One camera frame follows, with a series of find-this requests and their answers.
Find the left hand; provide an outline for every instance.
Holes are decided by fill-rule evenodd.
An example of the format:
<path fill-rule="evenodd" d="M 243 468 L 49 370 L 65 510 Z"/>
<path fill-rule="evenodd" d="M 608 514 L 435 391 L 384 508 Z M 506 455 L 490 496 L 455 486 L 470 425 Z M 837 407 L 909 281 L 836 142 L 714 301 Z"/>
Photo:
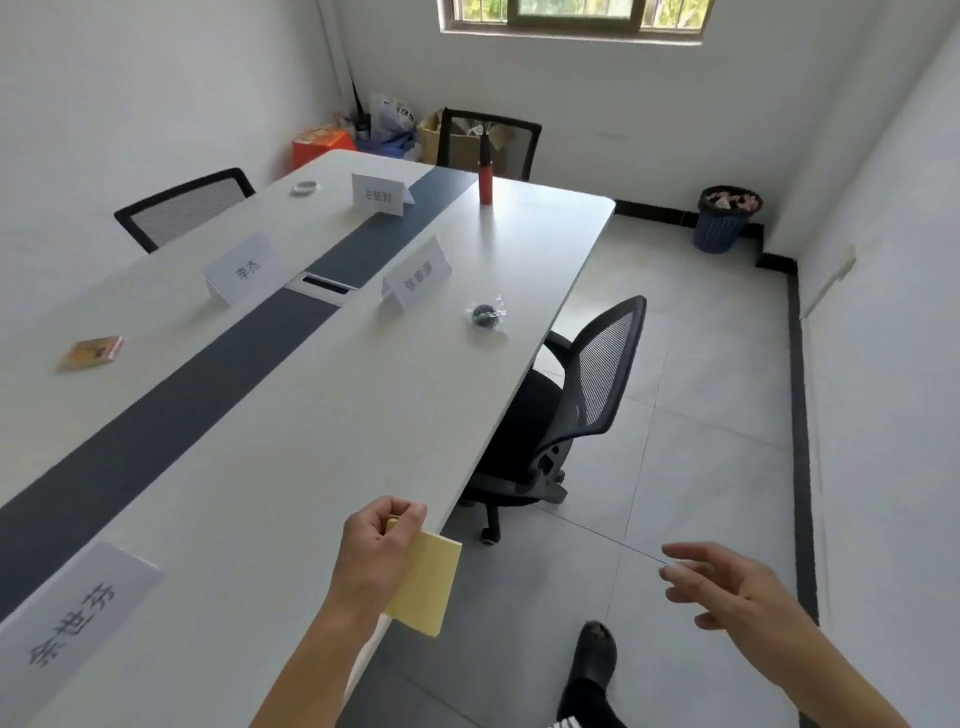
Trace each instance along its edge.
<path fill-rule="evenodd" d="M 387 521 L 398 523 L 384 535 Z M 426 506 L 383 496 L 354 513 L 344 523 L 337 563 L 330 578 L 321 614 L 333 614 L 354 624 L 368 639 L 407 570 L 414 537 L 423 527 Z"/>

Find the dark gray table stripe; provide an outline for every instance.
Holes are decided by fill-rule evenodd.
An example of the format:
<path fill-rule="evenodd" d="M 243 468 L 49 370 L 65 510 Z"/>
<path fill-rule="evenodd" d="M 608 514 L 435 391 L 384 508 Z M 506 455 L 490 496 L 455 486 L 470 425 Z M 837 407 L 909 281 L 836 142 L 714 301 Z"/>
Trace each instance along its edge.
<path fill-rule="evenodd" d="M 434 200 L 445 200 L 446 208 L 476 179 L 467 172 L 435 168 L 411 185 L 416 204 L 404 205 L 403 217 L 374 215 L 360 227 L 362 235 L 345 237 L 307 270 L 359 288 L 437 217 Z"/>
<path fill-rule="evenodd" d="M 364 285 L 475 180 L 464 172 L 431 170 L 411 186 L 417 204 L 406 207 L 402 218 L 374 215 L 311 270 Z M 336 310 L 300 293 L 276 291 L 0 508 L 0 621 Z"/>

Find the plastic bag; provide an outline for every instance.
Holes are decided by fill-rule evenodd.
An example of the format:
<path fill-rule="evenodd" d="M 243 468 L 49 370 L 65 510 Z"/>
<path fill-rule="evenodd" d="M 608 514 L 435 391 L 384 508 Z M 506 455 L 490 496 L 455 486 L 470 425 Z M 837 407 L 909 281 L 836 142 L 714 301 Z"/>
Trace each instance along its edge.
<path fill-rule="evenodd" d="M 464 321 L 471 329 L 490 335 L 507 333 L 503 325 L 506 317 L 507 306 L 503 303 L 502 296 L 497 296 L 490 303 L 471 303 L 464 310 Z"/>
<path fill-rule="evenodd" d="M 370 95 L 371 141 L 385 142 L 417 127 L 417 120 L 407 106 L 385 93 Z"/>

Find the white table top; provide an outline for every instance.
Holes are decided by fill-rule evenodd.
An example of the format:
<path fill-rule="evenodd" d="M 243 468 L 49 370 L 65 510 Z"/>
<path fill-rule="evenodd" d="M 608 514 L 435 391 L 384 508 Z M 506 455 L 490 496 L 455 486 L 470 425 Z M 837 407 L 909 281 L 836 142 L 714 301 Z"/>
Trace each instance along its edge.
<path fill-rule="evenodd" d="M 331 152 L 8 339 L 0 504 L 363 222 L 351 172 L 430 169 Z M 306 179 L 321 189 L 292 197 Z M 493 207 L 476 186 L 452 203 L 406 249 L 439 237 L 439 290 L 401 315 L 371 280 L 101 532 L 166 577 L 32 725 L 247 725 L 323 601 L 346 516 L 390 493 L 443 526 L 612 209 L 500 179 Z M 203 267 L 257 231 L 283 279 L 213 302 Z M 497 295 L 509 337 L 478 343 L 463 311 Z M 115 362 L 54 373 L 74 341 L 112 334 L 127 339 Z"/>

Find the black cap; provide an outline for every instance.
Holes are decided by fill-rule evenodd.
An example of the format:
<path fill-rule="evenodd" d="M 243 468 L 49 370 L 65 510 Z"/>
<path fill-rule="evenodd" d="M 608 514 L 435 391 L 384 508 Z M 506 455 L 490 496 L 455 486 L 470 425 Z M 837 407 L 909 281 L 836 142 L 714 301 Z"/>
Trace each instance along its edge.
<path fill-rule="evenodd" d="M 487 136 L 487 128 L 484 127 L 483 134 L 480 136 L 480 166 L 486 167 L 493 164 L 490 153 L 490 137 Z"/>

